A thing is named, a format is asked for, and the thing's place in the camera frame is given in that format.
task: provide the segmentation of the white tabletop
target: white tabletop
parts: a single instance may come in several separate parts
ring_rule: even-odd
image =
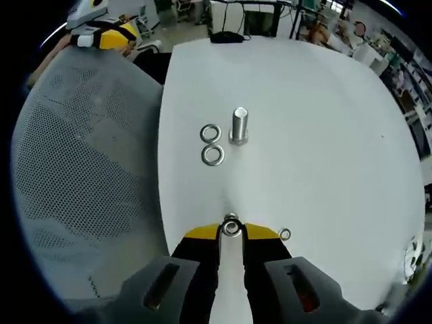
[[[228,142],[232,111],[249,110],[249,142]],[[221,127],[225,161],[201,161],[200,129]],[[159,194],[168,249],[234,212],[287,227],[293,256],[375,308],[423,230],[419,158],[400,110],[373,71],[334,51],[254,37],[174,48],[159,126]]]

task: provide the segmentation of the window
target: window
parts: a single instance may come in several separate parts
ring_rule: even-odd
[[[342,9],[344,8],[344,5],[341,5],[340,3],[337,3],[336,1],[332,1],[330,3],[330,9],[340,14],[342,12]]]

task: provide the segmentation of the gray mesh chair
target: gray mesh chair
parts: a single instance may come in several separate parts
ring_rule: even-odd
[[[162,87],[115,51],[64,49],[30,92],[11,146],[24,237],[73,310],[112,300],[168,254],[157,192]]]

